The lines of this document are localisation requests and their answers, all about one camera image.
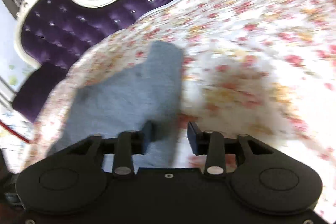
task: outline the button tufting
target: button tufting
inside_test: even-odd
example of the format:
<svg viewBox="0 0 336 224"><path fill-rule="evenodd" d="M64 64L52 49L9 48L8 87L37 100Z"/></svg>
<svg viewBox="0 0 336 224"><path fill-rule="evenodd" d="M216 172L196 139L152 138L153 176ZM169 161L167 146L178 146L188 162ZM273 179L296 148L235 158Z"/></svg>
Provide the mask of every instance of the button tufting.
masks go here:
<svg viewBox="0 0 336 224"><path fill-rule="evenodd" d="M80 21L84 22L85 18L83 16L76 16L76 18L78 18Z"/></svg>

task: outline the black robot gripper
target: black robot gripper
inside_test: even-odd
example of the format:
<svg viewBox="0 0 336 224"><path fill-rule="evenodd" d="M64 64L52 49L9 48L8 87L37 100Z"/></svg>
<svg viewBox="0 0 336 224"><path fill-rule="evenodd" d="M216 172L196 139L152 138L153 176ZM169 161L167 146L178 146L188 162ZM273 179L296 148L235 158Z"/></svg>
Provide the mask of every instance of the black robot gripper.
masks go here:
<svg viewBox="0 0 336 224"><path fill-rule="evenodd" d="M147 122L117 138L89 137L25 169L16 192L25 209L17 224L54 223L326 223L313 209L322 192L319 175L307 165L241 134L228 139L188 123L197 168L140 168L132 155L154 140ZM114 154L104 172L104 154ZM225 154L237 168L226 172Z"/></svg>

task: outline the gray cloth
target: gray cloth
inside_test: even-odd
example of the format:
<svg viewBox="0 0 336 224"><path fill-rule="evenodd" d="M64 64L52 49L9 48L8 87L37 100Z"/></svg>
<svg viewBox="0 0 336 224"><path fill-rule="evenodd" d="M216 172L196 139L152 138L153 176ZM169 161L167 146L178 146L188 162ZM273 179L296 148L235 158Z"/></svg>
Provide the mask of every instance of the gray cloth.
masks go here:
<svg viewBox="0 0 336 224"><path fill-rule="evenodd" d="M93 134L114 138L122 131L140 130L147 120L155 125L155 142L146 155L134 155L138 167L169 168L177 141L183 53L175 45L153 42L147 60L97 85L86 86L74 99L63 136L49 155ZM111 172L113 155L103 169Z"/></svg>

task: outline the pink floral pattern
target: pink floral pattern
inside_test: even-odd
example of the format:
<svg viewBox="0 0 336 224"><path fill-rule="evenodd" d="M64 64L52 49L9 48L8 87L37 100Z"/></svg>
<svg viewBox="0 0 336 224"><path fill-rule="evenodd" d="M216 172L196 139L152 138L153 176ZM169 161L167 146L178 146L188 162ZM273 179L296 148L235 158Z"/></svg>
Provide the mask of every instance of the pink floral pattern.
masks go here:
<svg viewBox="0 0 336 224"><path fill-rule="evenodd" d="M26 164L60 137L78 88L142 63L154 40L184 51L175 166L204 164L186 140L188 120L226 137L252 135L320 174L315 210L334 222L336 0L176 0L147 13L73 65L35 123Z"/></svg>

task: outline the purple tufted sofa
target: purple tufted sofa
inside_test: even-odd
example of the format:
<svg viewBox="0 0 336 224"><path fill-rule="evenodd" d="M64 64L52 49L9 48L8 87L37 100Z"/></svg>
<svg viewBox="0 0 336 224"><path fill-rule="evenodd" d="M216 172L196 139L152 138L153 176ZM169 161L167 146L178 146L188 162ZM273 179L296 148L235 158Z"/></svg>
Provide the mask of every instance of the purple tufted sofa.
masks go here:
<svg viewBox="0 0 336 224"><path fill-rule="evenodd" d="M20 28L25 54L40 67L21 87L12 106L34 122L53 88L91 46L172 0L116 0L88 8L72 0L38 0Z"/></svg>

